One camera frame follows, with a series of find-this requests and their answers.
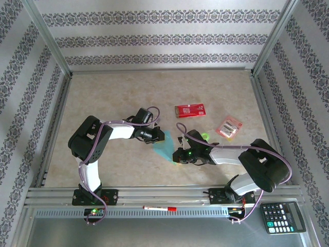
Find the red pen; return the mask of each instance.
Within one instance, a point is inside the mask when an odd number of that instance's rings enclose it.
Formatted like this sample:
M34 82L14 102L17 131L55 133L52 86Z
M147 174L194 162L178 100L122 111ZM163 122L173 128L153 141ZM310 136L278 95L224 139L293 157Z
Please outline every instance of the red pen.
M157 211L170 211L170 212L176 212L177 207L149 207L149 206L143 206L143 209L145 210L157 210Z

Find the red card package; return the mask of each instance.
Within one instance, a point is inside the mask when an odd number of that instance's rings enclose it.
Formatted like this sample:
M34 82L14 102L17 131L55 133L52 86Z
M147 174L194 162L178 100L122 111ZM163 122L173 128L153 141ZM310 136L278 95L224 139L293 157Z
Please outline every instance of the red card package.
M216 132L222 137L232 140L242 127L242 123L235 118L228 116L224 122L216 129Z
M205 116L204 104L185 104L175 106L176 117L197 117Z

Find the beige floor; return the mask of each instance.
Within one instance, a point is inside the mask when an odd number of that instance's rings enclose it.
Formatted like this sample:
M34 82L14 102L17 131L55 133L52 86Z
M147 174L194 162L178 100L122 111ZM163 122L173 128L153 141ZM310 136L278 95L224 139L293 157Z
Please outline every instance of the beige floor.
M178 147L174 106L205 104L207 116L185 118L188 130L208 132L210 142L249 144L267 140L262 119L246 70L191 70L74 75L46 180L46 187L76 187L78 164L67 142L88 115L102 120L120 120L140 107L161 110L160 126L169 130ZM242 121L232 142L215 133L227 115ZM152 145L138 140L112 140L99 159L103 186L152 186L225 184L235 174L245 173L237 165L181 165L166 161Z

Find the red box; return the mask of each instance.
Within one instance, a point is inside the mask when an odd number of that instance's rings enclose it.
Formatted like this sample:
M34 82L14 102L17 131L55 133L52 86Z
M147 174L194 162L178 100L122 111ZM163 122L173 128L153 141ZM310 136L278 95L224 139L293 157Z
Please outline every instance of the red box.
M205 116L204 104L185 104L175 106L176 117L198 117Z

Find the black bracket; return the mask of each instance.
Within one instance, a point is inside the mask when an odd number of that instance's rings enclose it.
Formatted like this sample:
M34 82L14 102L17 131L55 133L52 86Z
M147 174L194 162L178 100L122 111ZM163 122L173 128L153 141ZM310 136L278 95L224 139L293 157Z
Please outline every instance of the black bracket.
M232 204L232 201L227 198L225 191L225 188L209 188L208 193L204 193L208 194L210 205ZM243 197L246 199L246 204L254 204L256 202L253 192L245 193Z
M118 192L117 189L102 189L100 198L104 200L104 202L108 206L115 206L118 202ZM72 199L73 206L102 206L103 203L99 200L93 202L89 198L87 198L80 189L74 190L73 199Z

